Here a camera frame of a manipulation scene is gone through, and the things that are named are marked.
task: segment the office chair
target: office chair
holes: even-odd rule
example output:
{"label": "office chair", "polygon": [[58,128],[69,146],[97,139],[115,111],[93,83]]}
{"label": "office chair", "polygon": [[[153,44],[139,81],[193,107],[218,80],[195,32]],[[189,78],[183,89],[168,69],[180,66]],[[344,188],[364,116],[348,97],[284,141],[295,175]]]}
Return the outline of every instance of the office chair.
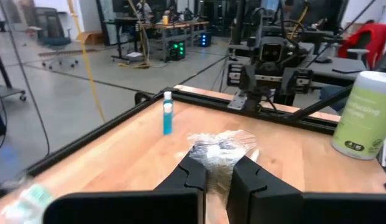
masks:
{"label": "office chair", "polygon": [[[386,45],[386,24],[365,24],[355,34],[342,44],[338,57],[362,60],[369,70],[382,58]],[[320,99],[327,99],[341,91],[340,86],[325,86],[320,91]],[[331,105],[331,108],[341,113],[347,98]]]}
{"label": "office chair", "polygon": [[49,63],[42,62],[42,66],[47,66],[49,69],[52,69],[52,65],[56,62],[58,62],[59,65],[63,65],[64,62],[69,62],[71,68],[75,67],[78,61],[71,57],[61,55],[60,52],[71,43],[71,29],[67,30],[68,37],[66,37],[57,10],[49,7],[36,7],[35,21],[37,27],[40,28],[40,30],[37,31],[38,43],[56,52],[56,56],[51,59]]}

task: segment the white bottle cap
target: white bottle cap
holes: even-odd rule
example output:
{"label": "white bottle cap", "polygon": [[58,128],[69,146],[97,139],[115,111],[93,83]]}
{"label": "white bottle cap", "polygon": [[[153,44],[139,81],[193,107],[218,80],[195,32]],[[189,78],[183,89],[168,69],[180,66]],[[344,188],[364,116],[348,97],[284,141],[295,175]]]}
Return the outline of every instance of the white bottle cap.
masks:
{"label": "white bottle cap", "polygon": [[163,93],[163,98],[164,100],[172,100],[172,92],[166,91],[165,93]]}
{"label": "white bottle cap", "polygon": [[163,112],[164,113],[171,113],[172,112],[172,104],[166,103],[163,105]]}

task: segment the plastic bag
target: plastic bag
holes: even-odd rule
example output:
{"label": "plastic bag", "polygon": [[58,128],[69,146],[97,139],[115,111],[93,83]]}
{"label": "plastic bag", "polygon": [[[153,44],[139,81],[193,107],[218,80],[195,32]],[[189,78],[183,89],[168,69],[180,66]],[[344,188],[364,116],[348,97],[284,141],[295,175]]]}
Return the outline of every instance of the plastic bag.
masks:
{"label": "plastic bag", "polygon": [[220,134],[194,134],[188,140],[192,145],[190,157],[202,163],[208,171],[208,193],[219,196],[226,206],[233,168],[247,152],[256,147],[255,136],[238,130]]}
{"label": "plastic bag", "polygon": [[5,181],[1,188],[15,200],[2,210],[6,223],[40,224],[46,207],[54,200],[52,194],[28,175]]}

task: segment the red chair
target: red chair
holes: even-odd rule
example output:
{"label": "red chair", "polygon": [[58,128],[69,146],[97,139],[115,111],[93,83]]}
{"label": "red chair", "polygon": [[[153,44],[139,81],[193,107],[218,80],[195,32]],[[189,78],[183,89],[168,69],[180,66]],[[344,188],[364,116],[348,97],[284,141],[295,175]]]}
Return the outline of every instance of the red chair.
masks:
{"label": "red chair", "polygon": [[361,59],[370,70],[383,56],[386,45],[386,24],[364,24],[338,50],[338,57]]}

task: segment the gray floor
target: gray floor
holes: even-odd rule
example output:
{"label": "gray floor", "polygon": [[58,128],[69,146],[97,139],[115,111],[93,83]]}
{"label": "gray floor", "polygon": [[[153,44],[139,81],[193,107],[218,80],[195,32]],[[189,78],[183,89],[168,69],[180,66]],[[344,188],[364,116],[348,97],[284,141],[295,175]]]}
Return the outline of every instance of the gray floor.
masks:
{"label": "gray floor", "polygon": [[[49,50],[38,46],[25,34],[16,33],[15,37],[24,63],[23,69],[45,123],[50,152],[60,149],[100,126],[102,121],[87,80],[88,74],[83,57],[76,56],[80,61],[76,68],[56,66],[51,72],[42,68],[42,58],[38,57],[38,53]],[[180,62],[171,62],[166,67],[161,67],[163,63],[153,60],[153,68],[136,70],[118,67],[117,62],[112,62],[110,55],[116,53],[114,47],[88,48],[99,50],[89,54],[89,60],[107,120],[132,108],[137,90],[156,93],[167,86],[174,86],[221,59],[226,50],[223,44],[213,45],[207,49],[189,48],[186,59]],[[73,43],[69,49],[79,50],[80,45]],[[26,82],[17,64],[8,34],[0,33],[0,54],[12,84],[26,89]],[[218,90],[221,83],[218,76],[221,65],[222,62],[217,63],[185,85]],[[224,91],[233,94],[236,89],[229,87]],[[306,107],[316,100],[318,100],[318,92],[301,95],[296,98],[295,106]],[[20,101],[16,95],[5,98],[3,102],[7,117],[7,135],[0,150],[0,182],[10,179],[42,159],[48,149],[30,93],[27,93],[25,102]],[[334,113],[329,108],[324,111]]]}

